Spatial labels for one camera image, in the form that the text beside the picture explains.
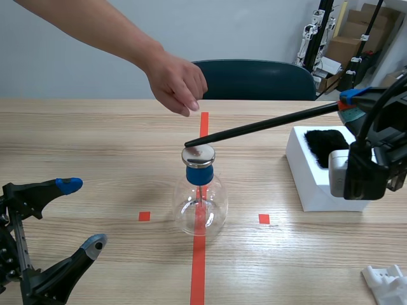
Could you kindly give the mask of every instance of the human hand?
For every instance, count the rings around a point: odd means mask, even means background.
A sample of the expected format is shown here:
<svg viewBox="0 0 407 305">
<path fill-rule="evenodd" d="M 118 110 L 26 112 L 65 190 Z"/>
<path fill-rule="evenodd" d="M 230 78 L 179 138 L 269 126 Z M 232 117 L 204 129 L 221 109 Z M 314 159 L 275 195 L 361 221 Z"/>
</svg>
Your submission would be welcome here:
<svg viewBox="0 0 407 305">
<path fill-rule="evenodd" d="M 183 116 L 199 110 L 197 100 L 208 87 L 198 66 L 162 50 L 150 56 L 144 72 L 154 96 L 166 108 Z"/>
</svg>

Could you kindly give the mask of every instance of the glass flask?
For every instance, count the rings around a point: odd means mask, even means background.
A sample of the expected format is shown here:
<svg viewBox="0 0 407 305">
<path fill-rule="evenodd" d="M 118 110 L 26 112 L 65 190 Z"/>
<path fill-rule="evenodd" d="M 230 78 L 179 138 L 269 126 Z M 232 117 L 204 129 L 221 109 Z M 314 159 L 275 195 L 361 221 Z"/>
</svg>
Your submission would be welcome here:
<svg viewBox="0 0 407 305">
<path fill-rule="evenodd" d="M 186 175 L 177 183 L 172 208 L 177 227 L 195 236 L 215 235 L 228 213 L 228 193 L 214 175 L 215 150 L 210 145 L 185 148 Z"/>
</svg>

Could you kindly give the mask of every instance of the human arm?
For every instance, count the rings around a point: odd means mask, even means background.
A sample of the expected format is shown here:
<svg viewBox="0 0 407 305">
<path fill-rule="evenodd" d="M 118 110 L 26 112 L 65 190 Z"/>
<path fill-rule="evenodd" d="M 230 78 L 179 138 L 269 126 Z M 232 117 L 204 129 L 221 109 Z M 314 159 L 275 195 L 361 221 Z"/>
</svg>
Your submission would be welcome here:
<svg viewBox="0 0 407 305">
<path fill-rule="evenodd" d="M 207 91 L 201 70 L 177 58 L 105 0 L 15 0 L 73 38 L 121 57 L 142 69 L 155 97 L 189 116 Z"/>
</svg>

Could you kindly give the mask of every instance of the black mechanical arm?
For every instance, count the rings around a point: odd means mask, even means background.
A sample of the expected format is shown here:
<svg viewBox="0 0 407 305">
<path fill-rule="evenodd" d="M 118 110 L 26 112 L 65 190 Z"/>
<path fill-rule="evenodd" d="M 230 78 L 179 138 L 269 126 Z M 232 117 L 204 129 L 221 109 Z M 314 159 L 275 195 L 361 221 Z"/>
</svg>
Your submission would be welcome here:
<svg viewBox="0 0 407 305">
<path fill-rule="evenodd" d="M 42 219 L 42 211 L 49 202 L 78 191 L 82 185 L 81 179 L 71 178 L 3 186 L 0 197 L 0 294 L 7 284 L 18 281 L 24 305 L 66 304 L 75 284 L 105 247 L 107 236 L 90 237 L 71 257 L 41 272 L 31 264 L 22 221 L 31 216 Z"/>
<path fill-rule="evenodd" d="M 185 146 L 239 137 L 330 112 L 338 112 L 356 139 L 349 147 L 343 197 L 378 200 L 386 189 L 402 188 L 407 174 L 407 74 L 388 88 L 347 90 L 335 103 L 213 133 Z"/>
</svg>

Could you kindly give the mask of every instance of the chair backrest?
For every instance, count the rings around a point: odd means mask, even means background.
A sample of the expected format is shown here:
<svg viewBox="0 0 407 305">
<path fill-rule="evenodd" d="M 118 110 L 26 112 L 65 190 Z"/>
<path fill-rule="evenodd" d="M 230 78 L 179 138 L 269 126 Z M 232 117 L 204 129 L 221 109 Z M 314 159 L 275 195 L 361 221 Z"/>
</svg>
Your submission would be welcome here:
<svg viewBox="0 0 407 305">
<path fill-rule="evenodd" d="M 207 100 L 315 100 L 314 79 L 302 67 L 265 60 L 204 60 Z"/>
</svg>

